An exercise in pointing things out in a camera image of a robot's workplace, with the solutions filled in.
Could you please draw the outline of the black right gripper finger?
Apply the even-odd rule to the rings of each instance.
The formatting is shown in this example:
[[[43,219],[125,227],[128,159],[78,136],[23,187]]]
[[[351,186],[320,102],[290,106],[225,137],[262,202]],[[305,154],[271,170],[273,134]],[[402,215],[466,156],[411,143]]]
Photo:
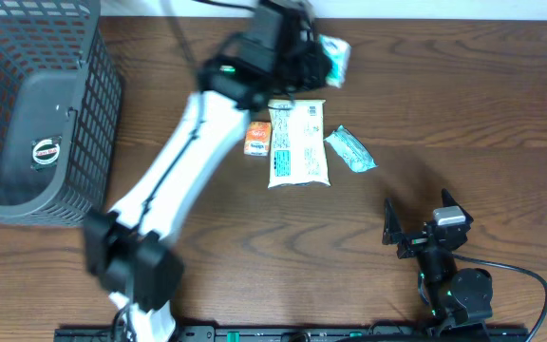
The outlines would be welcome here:
[[[463,215],[465,216],[465,221],[467,223],[474,222],[473,217],[458,202],[455,201],[455,199],[451,196],[451,194],[446,188],[443,188],[441,190],[441,196],[442,196],[443,207],[457,206],[462,211]]]
[[[385,223],[382,236],[384,245],[398,244],[403,238],[401,223],[390,199],[385,199]]]

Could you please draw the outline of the teal Kleenex tissue box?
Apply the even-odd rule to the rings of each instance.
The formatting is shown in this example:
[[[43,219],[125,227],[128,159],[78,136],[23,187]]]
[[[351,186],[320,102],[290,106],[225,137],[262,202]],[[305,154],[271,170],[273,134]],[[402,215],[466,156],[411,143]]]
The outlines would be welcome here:
[[[351,46],[340,38],[323,34],[320,35],[320,43],[331,62],[331,69],[326,76],[327,85],[341,88],[346,78]]]

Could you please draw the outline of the orange Kleenex tissue pack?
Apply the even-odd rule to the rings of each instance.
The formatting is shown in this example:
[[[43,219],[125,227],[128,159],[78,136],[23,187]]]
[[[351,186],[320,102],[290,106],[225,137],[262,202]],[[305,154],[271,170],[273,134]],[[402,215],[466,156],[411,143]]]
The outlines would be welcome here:
[[[251,122],[244,142],[244,154],[249,156],[267,156],[270,151],[272,124],[269,122]]]

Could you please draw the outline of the wet wipes pack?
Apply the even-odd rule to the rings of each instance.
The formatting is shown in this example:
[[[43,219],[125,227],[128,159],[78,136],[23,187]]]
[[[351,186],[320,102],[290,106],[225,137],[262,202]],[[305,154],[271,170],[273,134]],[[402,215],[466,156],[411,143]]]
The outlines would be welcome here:
[[[318,182],[330,186],[324,147],[325,100],[271,100],[268,187]]]

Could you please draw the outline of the green tissue pack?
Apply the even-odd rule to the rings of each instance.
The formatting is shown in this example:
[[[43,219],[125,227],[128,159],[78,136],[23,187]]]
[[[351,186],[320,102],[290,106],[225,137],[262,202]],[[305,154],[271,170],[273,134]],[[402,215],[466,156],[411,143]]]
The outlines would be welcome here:
[[[354,173],[364,173],[377,167],[367,149],[343,125],[333,130],[325,142]]]

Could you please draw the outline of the round sticker item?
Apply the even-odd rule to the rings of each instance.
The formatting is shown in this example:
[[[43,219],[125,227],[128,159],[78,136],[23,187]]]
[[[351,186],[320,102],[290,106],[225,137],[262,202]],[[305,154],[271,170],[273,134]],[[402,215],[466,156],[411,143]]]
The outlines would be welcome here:
[[[31,168],[35,171],[55,167],[61,153],[62,137],[51,136],[31,142]]]

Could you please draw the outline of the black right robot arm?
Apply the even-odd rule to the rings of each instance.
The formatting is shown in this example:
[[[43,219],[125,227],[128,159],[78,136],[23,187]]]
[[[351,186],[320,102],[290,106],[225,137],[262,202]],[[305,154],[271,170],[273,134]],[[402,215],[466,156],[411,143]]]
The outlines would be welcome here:
[[[493,315],[492,276],[478,268],[457,267],[453,252],[465,244],[473,218],[441,191],[443,206],[433,211],[433,220],[411,234],[402,230],[391,200],[385,200],[382,243],[397,246],[397,257],[416,258],[420,269],[418,288],[425,290],[433,321],[426,331],[439,336],[459,327],[483,324]]]

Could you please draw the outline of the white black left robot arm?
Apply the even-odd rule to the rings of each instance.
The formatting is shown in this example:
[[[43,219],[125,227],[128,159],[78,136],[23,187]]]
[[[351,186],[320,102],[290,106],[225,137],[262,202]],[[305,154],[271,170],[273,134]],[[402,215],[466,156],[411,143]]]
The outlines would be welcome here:
[[[331,69],[311,22],[262,19],[226,38],[195,71],[174,133],[138,183],[106,213],[85,215],[85,266],[118,308],[113,341],[167,341],[170,302],[184,273],[173,251],[198,195],[253,114],[273,95],[325,86]]]

